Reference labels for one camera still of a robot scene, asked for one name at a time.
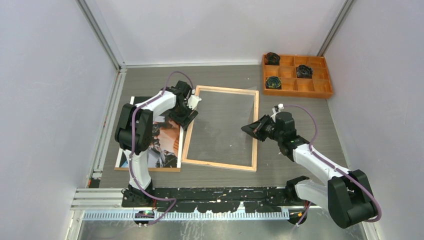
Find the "white wooden picture frame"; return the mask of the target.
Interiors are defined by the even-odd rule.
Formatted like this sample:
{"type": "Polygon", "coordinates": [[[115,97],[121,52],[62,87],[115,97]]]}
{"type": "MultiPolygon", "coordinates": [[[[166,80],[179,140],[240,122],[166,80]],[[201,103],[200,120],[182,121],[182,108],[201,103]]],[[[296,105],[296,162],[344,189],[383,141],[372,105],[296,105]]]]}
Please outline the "white wooden picture frame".
{"type": "MultiPolygon", "coordinates": [[[[239,88],[229,88],[229,87],[218,87],[218,86],[207,86],[207,85],[197,85],[194,92],[194,97],[199,97],[200,92],[211,92],[211,93],[223,93],[223,94],[237,94],[237,95],[247,95],[253,96],[253,120],[257,121],[259,119],[259,91],[250,90],[250,89],[239,89],[239,88]]],[[[188,159],[188,152],[190,148],[190,142],[192,137],[194,121],[190,123],[186,131],[184,145],[182,149],[181,162],[183,164],[191,164],[205,167],[214,167],[221,169],[229,170],[238,170],[246,172],[256,172],[257,171],[257,151],[258,151],[258,140],[252,139],[252,151],[251,151],[251,166],[227,164],[227,163],[218,163],[211,161],[202,161],[188,159]]]]}

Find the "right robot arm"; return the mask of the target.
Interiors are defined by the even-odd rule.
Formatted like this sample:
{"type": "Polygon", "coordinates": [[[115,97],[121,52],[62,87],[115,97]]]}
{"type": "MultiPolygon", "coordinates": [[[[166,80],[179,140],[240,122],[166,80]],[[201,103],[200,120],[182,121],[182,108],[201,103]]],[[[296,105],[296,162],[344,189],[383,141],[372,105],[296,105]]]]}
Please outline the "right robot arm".
{"type": "Polygon", "coordinates": [[[381,208],[374,198],[367,175],[359,169],[342,167],[318,152],[310,141],[297,134],[290,112],[264,115],[242,126],[241,130],[261,142],[266,139],[275,141],[281,154],[321,181],[317,184],[306,176],[287,181],[285,198],[291,205],[299,205],[303,200],[316,204],[327,210],[342,229],[380,219],[381,208]]]}

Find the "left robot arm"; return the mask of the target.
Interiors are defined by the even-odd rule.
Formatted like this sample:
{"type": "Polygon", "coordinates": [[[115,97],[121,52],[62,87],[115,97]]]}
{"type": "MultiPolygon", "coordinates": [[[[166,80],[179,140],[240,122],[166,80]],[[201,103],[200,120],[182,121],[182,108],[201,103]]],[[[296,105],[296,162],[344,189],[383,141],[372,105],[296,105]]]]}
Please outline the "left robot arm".
{"type": "Polygon", "coordinates": [[[193,87],[180,80],[176,86],[164,87],[141,103],[126,103],[123,106],[114,139],[128,160],[128,190],[134,194],[135,202],[141,207],[148,207],[155,198],[147,160],[155,118],[170,111],[170,119],[187,130],[198,115],[195,108],[200,101],[194,94],[193,87]]]}

